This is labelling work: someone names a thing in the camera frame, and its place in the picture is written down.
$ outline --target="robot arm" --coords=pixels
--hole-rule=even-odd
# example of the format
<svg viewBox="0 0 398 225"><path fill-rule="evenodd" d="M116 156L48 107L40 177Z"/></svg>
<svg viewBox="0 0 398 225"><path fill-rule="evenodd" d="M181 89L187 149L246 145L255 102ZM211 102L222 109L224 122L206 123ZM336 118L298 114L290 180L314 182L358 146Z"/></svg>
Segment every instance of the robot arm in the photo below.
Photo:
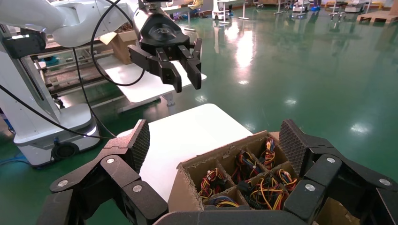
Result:
<svg viewBox="0 0 398 225"><path fill-rule="evenodd" d="M159 76L181 92L181 76L170 62L178 60L195 87L201 87L201 39L190 43L189 37L160 8L158 2L169 0L122 0L117 5L134 22L137 46L130 48L131 60L146 71ZM64 47L89 42L95 26L112 7L106 0L0 0L0 23L52 34ZM96 37L112 32L127 22L116 7L109 10Z"/></svg>

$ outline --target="yellow wire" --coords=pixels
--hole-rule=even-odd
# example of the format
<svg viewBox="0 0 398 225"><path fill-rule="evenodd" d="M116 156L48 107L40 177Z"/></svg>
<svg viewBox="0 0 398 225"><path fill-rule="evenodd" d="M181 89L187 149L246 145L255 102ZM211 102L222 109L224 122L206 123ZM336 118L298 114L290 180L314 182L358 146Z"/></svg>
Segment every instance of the yellow wire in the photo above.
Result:
<svg viewBox="0 0 398 225"><path fill-rule="evenodd" d="M216 205L217 208L221 207L221 205L232 205L233 207L239 207L239 205L233 203L233 202L220 202Z"/></svg>

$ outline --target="green epoxy floor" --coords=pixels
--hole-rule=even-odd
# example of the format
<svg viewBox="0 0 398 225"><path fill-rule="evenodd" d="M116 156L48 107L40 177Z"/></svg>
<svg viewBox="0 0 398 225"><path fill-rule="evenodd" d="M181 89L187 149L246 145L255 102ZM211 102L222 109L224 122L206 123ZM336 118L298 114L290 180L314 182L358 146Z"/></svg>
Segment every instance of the green epoxy floor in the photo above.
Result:
<svg viewBox="0 0 398 225"><path fill-rule="evenodd" d="M237 10L226 27L210 18L193 19L197 33L190 35L203 38L207 80L201 90L188 88L175 95L177 112L213 103L253 133L277 131L282 120L291 118L306 133L327 138L349 159L398 180L397 25L357 23L355 15L335 24L323 10L301 20L273 12L249 8L250 20L240 21L242 10ZM92 102L120 95L110 84L88 92ZM83 102L81 93L65 100ZM138 119L168 116L164 100L117 114L125 104L122 100L96 109L115 133L132 128ZM3 130L0 158L6 159L18 151ZM52 181L92 160L101 146L41 170L2 166L0 224L35 224ZM128 223L107 202L87 224Z"/></svg>

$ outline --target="wooden pallet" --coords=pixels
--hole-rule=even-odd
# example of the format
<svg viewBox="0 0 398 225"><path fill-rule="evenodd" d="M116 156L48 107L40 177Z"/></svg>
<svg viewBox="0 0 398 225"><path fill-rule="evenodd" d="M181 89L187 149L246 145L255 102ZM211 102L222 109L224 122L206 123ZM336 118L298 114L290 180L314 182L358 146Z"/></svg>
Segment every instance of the wooden pallet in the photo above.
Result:
<svg viewBox="0 0 398 225"><path fill-rule="evenodd" d="M357 17L357 21L363 21L370 19L370 22L382 22L392 23L398 21L398 15L390 15L389 11L377 11L367 14L362 14Z"/></svg>

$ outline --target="white table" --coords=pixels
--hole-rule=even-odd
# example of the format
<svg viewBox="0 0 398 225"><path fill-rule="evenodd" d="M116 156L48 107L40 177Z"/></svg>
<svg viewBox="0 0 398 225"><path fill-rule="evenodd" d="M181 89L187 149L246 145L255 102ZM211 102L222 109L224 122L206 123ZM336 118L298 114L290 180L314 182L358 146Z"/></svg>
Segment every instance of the white table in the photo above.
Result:
<svg viewBox="0 0 398 225"><path fill-rule="evenodd" d="M189 9L190 7L193 7L193 6L194 5L188 5L187 7L170 6L170 7L162 7L162 9L167 14L179 13L179 12L187 12L187 14L188 14L188 28L184 28L184 30L195 31L195 29L191 28L191 14L190 14L190 9Z"/></svg>
<svg viewBox="0 0 398 225"><path fill-rule="evenodd" d="M124 65L113 55L99 59L97 62L109 77L117 83L131 83L137 80L142 73L141 67L134 63ZM171 61L171 63L174 64L177 71L180 73L182 88L192 86L183 66L178 61ZM206 78L206 75L202 74L202 81ZM153 102L159 97L163 97L167 100L167 106L174 105L174 87L172 85L163 84L160 77L146 71L138 83L127 87L118 86L118 88L132 103L129 106L119 109L119 113Z"/></svg>
<svg viewBox="0 0 398 225"><path fill-rule="evenodd" d="M252 135L214 104L149 123L149 129L150 148L139 175L165 201L170 196L179 163Z"/></svg>
<svg viewBox="0 0 398 225"><path fill-rule="evenodd" d="M228 3L228 5L236 4L236 3L241 3L243 2L243 16L239 17L241 20L248 20L248 17L245 17L245 0L218 0L218 2L222 2L222 7L224 9L224 14L225 14L225 3ZM225 21L225 15L224 15L224 21L221 21L220 23L224 24L231 24L230 22Z"/></svg>

